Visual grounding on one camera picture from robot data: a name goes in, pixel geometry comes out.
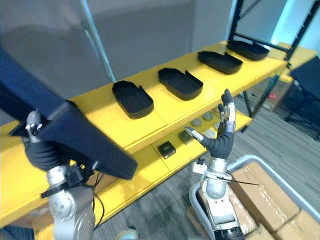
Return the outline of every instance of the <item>small black box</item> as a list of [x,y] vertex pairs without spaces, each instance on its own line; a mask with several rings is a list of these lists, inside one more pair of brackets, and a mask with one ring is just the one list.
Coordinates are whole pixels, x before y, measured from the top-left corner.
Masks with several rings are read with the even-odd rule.
[[193,140],[192,136],[190,136],[189,133],[187,133],[186,130],[183,130],[182,132],[180,132],[178,136],[179,136],[179,139],[185,145],[189,144]]
[[176,153],[175,147],[169,141],[158,146],[158,150],[165,159]]

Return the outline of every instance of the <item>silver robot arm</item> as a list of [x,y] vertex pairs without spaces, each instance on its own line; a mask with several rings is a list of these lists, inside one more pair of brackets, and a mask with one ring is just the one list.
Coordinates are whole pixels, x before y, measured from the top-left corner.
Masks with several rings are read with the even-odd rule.
[[61,159],[52,143],[41,141],[35,135],[42,127],[41,116],[32,111],[26,120],[29,138],[23,138],[25,152],[30,162],[47,172],[49,189],[42,194],[48,197],[54,218],[56,240],[91,240],[95,227],[92,208],[94,191],[85,186],[90,176],[77,165]]
[[228,89],[221,96],[223,106],[218,106],[220,125],[217,138],[211,139],[192,127],[185,130],[210,152],[212,160],[205,165],[204,159],[193,162],[192,170],[201,174],[200,205],[207,213],[216,240],[244,240],[244,235],[232,204],[229,201],[228,181],[232,179],[227,172],[228,156],[231,152],[236,127],[236,108]]

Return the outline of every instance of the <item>gray wall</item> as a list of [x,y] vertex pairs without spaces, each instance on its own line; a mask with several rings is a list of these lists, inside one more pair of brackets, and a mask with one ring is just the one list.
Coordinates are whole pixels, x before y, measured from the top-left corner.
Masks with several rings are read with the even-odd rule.
[[[223,40],[233,0],[89,2],[119,80]],[[262,2],[267,9],[248,14],[239,29],[268,39],[276,21],[265,15],[276,18],[283,0]],[[2,0],[0,11],[4,49],[58,94],[71,98],[109,82],[83,31],[79,0]],[[9,120],[0,113],[0,125]]]
[[[239,21],[237,31],[261,40],[270,41],[287,0],[262,0]],[[255,0],[244,0],[247,9]]]

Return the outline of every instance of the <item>yellow shelf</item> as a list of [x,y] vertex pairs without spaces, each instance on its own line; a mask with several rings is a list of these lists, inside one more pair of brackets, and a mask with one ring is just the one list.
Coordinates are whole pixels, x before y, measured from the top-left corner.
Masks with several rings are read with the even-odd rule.
[[[213,120],[202,120],[202,126],[197,127],[197,131],[204,132],[206,129],[214,130],[213,126],[219,121],[219,117],[215,115]],[[249,125],[252,119],[243,113],[236,112],[236,131],[241,130],[244,126]],[[190,126],[187,124],[151,145],[134,153],[133,156],[139,164],[137,173],[131,181],[118,179],[116,182],[107,186],[98,195],[101,198],[105,214],[102,222],[106,221],[114,214],[121,211],[123,208],[134,202],[136,199],[146,194],[152,188],[163,182],[165,179],[182,169],[189,164],[193,159],[202,155],[206,149],[203,148],[196,140],[192,140],[185,145],[179,138],[178,133],[183,131],[184,127]],[[158,151],[158,146],[166,141],[170,141],[175,147],[176,153],[167,159],[164,159]],[[95,219],[98,223],[102,214],[102,206],[98,201],[95,205]],[[50,225],[36,234],[36,240],[53,239],[53,226]]]
[[[225,45],[215,44],[206,49],[224,51]],[[201,64],[197,53],[193,52],[127,77],[127,81],[142,85],[154,101],[154,111],[136,120],[128,118],[117,104],[112,94],[112,84],[71,100],[94,125],[133,154],[217,106],[226,88],[236,96],[286,65],[282,60],[271,58],[261,61],[241,59],[241,69],[235,74],[225,75]],[[188,70],[203,82],[201,94],[193,100],[182,101],[168,92],[158,80],[158,70],[164,67]],[[47,202],[40,197],[40,193],[48,188],[46,173],[29,163],[19,137],[8,136],[16,124],[11,122],[0,128],[0,227]]]

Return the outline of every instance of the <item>tray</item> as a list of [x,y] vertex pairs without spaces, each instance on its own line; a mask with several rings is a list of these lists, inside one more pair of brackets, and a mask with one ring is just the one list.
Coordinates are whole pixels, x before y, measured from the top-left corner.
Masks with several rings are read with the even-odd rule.
[[[318,223],[320,223],[320,213],[315,210],[292,186],[289,185],[278,173],[276,173],[265,161],[255,155],[244,155],[232,164],[228,165],[228,171],[230,173],[248,165],[251,162],[257,162],[263,170],[280,186],[280,188],[291,198],[291,200],[299,207],[309,213]],[[205,211],[197,201],[197,191],[200,188],[200,183],[194,184],[189,192],[189,199],[194,207],[195,214],[205,228],[211,240],[215,240],[215,235],[212,231],[211,223]]]
[[245,41],[231,40],[228,41],[227,47],[228,49],[254,61],[264,59],[269,53],[268,49],[256,42],[250,44]]
[[224,74],[234,74],[239,71],[242,61],[238,58],[231,56],[227,52],[224,55],[214,51],[201,51],[198,52],[198,60],[210,68],[218,70]]
[[202,91],[203,82],[187,70],[185,74],[175,68],[163,68],[158,71],[159,81],[168,91],[184,101],[196,98]]
[[153,99],[142,86],[137,87],[131,81],[118,81],[113,84],[112,92],[123,111],[131,119],[147,116],[154,109]]

